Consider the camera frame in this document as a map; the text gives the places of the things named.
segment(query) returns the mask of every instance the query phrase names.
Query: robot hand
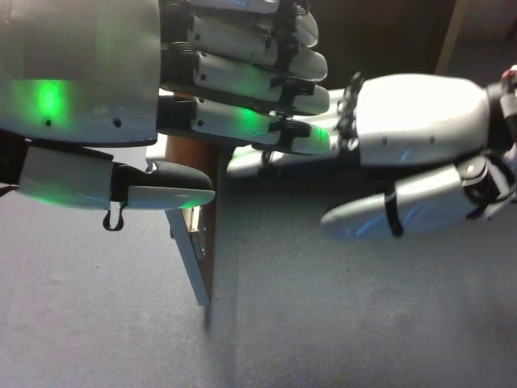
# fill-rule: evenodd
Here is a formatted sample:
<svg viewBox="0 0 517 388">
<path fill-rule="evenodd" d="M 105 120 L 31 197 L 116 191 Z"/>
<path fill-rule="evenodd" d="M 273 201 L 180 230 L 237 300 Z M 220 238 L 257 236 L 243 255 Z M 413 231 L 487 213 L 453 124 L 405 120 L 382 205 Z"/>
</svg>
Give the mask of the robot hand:
<svg viewBox="0 0 517 388">
<path fill-rule="evenodd" d="M 158 133 L 324 154 L 327 132 L 292 119 L 329 108 L 315 85 L 327 73 L 310 49 L 317 39 L 302 0 L 0 2 L 0 196 L 106 209 L 107 219 L 111 202 L 212 200 L 199 171 L 139 171 L 85 148 L 147 146 Z"/>
<path fill-rule="evenodd" d="M 423 171 L 331 209 L 322 229 L 334 238 L 401 237 L 490 219 L 515 200 L 516 70 L 486 89 L 417 74 L 363 83 L 357 74 L 344 93 L 330 92 L 330 111 L 308 119 L 330 130 L 329 154 L 303 158 L 240 149 L 228 173 L 277 179 L 314 171 L 321 162 L 332 171 Z"/>
</svg>

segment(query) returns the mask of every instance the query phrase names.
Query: gray floor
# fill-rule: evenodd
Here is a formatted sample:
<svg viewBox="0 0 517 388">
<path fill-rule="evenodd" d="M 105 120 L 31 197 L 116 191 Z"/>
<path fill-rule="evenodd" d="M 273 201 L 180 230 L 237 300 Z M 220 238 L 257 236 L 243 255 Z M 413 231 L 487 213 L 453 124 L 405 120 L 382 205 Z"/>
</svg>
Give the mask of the gray floor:
<svg viewBox="0 0 517 388">
<path fill-rule="evenodd" d="M 514 61 L 466 47 L 452 74 L 486 83 Z M 4 197 L 0 386 L 515 386 L 517 209 L 404 242 L 321 236 L 328 204 L 358 194 L 221 182 L 209 312 L 163 214 L 127 212 L 108 234 L 102 213 Z"/>
</svg>

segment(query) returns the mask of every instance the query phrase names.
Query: robotic arm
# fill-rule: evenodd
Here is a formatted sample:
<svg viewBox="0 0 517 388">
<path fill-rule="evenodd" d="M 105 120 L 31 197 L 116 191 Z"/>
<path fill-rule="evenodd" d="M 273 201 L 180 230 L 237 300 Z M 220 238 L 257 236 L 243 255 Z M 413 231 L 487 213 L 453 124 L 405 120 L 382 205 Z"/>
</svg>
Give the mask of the robotic arm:
<svg viewBox="0 0 517 388">
<path fill-rule="evenodd" d="M 490 219 L 515 200 L 517 66 L 483 89 L 458 78 L 397 74 L 331 91 L 332 107 L 306 120 L 328 128 L 331 149 L 313 157 L 236 150 L 236 179 L 299 176 L 327 169 L 423 173 L 331 209 L 322 229 L 334 238 L 386 238 Z"/>
<path fill-rule="evenodd" d="M 147 146 L 158 133 L 325 154 L 317 25 L 301 0 L 0 2 L 0 196 L 55 205 L 178 209 L 215 193 L 199 171 L 147 171 L 86 147 Z"/>
</svg>

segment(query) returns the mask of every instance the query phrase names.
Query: dark brown panel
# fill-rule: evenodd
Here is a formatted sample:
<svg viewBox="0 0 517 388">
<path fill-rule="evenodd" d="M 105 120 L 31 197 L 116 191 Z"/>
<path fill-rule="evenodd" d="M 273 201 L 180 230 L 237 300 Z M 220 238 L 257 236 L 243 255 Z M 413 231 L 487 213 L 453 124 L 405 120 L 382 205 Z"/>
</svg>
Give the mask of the dark brown panel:
<svg viewBox="0 0 517 388">
<path fill-rule="evenodd" d="M 453 0 L 314 0 L 317 51 L 329 63 L 322 85 L 345 87 L 358 70 L 367 78 L 435 72 Z"/>
</svg>

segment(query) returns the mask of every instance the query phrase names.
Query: back of robotic hand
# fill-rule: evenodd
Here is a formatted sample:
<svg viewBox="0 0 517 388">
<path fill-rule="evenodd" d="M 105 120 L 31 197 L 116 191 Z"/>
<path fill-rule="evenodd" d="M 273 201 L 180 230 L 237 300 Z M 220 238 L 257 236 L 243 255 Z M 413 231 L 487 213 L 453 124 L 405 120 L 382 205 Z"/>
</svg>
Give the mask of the back of robotic hand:
<svg viewBox="0 0 517 388">
<path fill-rule="evenodd" d="M 487 88 L 424 74 L 364 82 L 357 74 L 346 90 L 330 92 L 326 114 L 306 119 L 329 130 L 331 152 L 300 157 L 241 148 L 228 173 L 291 179 L 325 168 L 375 172 L 384 181 L 380 192 L 323 216 L 333 238 L 400 238 L 490 219 L 515 200 L 516 85 L 517 66 Z M 418 174 L 408 172 L 415 168 Z M 405 178 L 386 184 L 382 172 Z"/>
<path fill-rule="evenodd" d="M 147 171 L 85 147 L 147 146 L 158 133 L 325 154 L 329 108 L 303 0 L 0 2 L 0 196 L 55 205 L 177 209 L 215 193 L 203 173 Z"/>
</svg>

